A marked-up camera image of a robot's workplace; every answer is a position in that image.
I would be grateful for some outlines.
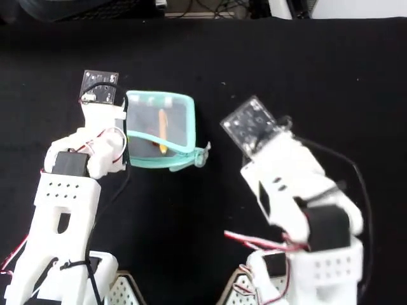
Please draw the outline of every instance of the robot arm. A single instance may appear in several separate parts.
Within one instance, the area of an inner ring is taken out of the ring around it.
[[[308,202],[336,186],[290,131],[276,135],[243,167],[241,174],[256,195],[267,222],[283,228],[296,243],[306,243],[310,234],[308,219],[297,201]],[[308,207],[321,205],[344,209],[349,217],[350,234],[362,232],[361,211],[340,189],[309,202]]]
[[[89,176],[99,179],[109,172],[125,169],[122,161],[127,137],[123,130],[126,112],[122,107],[98,103],[81,104],[85,116],[85,127],[76,133],[52,142],[45,161],[45,172],[51,173],[57,155],[61,151],[78,151],[89,154],[87,169]]]
[[[221,124],[250,159],[241,174],[267,223],[281,227],[290,243],[308,245],[285,253],[257,250],[248,257],[258,304],[355,305],[362,277],[363,247],[355,237],[363,229],[361,211],[256,97]],[[281,254],[290,267],[285,297],[265,263],[266,256]]]
[[[58,259],[41,284],[38,297],[62,304],[95,304],[86,264],[65,268],[70,262],[86,261],[87,244],[99,204],[100,186],[96,179],[109,172],[124,170],[123,153],[127,138],[123,129],[123,107],[98,102],[81,103],[85,126],[56,140],[49,148],[34,200],[36,206],[25,250],[18,259],[4,297],[7,304],[24,304],[47,264]],[[72,174],[70,163],[79,164]],[[62,214],[69,214],[64,232],[58,232]],[[90,252],[99,265],[94,283],[104,297],[114,280],[118,263],[111,254]]]

